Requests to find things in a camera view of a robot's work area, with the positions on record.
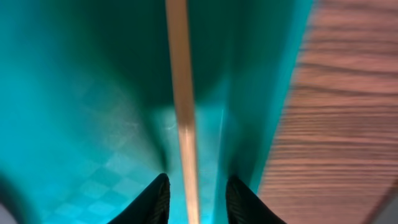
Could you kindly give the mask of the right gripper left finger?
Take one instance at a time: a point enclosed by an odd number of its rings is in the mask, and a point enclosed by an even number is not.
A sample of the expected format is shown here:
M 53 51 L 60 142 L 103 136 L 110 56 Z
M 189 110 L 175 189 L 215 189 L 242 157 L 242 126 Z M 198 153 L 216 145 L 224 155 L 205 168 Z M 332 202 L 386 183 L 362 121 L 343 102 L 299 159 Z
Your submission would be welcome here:
M 170 181 L 161 173 L 108 224 L 168 224 L 169 212 Z

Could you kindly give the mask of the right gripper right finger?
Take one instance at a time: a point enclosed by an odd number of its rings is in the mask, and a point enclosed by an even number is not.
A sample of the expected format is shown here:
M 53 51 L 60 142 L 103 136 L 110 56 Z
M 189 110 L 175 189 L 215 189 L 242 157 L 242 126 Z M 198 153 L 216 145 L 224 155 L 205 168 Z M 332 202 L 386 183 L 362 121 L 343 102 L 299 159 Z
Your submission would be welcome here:
M 286 224 L 237 176 L 226 185 L 229 224 Z

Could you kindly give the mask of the large white plate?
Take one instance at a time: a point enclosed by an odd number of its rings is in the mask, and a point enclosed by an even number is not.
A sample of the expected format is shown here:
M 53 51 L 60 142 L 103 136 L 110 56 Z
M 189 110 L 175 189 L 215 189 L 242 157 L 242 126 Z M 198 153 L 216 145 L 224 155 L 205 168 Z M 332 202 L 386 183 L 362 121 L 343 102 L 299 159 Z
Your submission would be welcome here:
M 17 224 L 15 218 L 3 204 L 0 204 L 0 224 Z

